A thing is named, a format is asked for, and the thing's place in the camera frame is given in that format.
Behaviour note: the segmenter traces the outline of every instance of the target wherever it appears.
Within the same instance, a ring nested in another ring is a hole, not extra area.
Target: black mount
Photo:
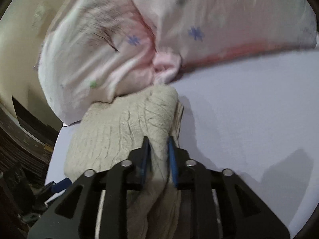
[[[143,189],[150,148],[144,137],[142,147],[112,169],[86,170],[34,224],[28,239],[93,239],[102,190],[106,193],[99,238],[127,239],[126,191]],[[168,153],[176,188],[192,191],[193,239],[219,239],[221,234],[224,239],[290,239],[284,224],[232,170],[206,169],[177,148],[173,137]]]

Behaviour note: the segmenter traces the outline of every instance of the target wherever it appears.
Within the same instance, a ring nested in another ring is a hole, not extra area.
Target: white sheet
[[[319,51],[198,69],[172,85],[185,107],[181,147],[237,172],[293,238],[319,202]],[[62,128],[46,182],[64,178],[76,128]]]

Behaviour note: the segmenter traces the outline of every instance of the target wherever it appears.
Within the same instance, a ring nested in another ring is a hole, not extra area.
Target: fabric bundle
[[[316,44],[306,0],[66,0],[38,74],[66,124],[94,101],[170,82],[183,68]]]
[[[146,238],[146,233],[147,238],[169,239],[175,233],[181,195],[167,165],[167,139],[172,135],[178,145],[182,110],[174,88],[153,86],[112,104],[92,104],[72,138],[64,166],[72,181],[86,169],[110,169],[140,148],[144,136],[149,138],[152,175],[142,192],[128,192],[131,239]]]

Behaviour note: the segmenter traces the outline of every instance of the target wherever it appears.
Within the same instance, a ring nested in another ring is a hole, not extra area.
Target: pink pillow
[[[156,49],[196,66],[316,44],[306,0],[133,0],[156,33]]]

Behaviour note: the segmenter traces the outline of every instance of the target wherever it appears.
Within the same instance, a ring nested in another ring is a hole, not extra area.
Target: bolt head
[[[186,166],[188,166],[188,167],[195,166],[196,164],[197,164],[197,162],[193,159],[189,159],[186,161]]]
[[[234,172],[230,169],[225,169],[223,170],[223,175],[224,176],[232,176],[234,174]]]
[[[124,160],[121,162],[121,166],[123,167],[129,167],[132,165],[132,162],[130,160]]]
[[[95,174],[95,171],[93,169],[88,169],[84,172],[85,177],[92,177]]]

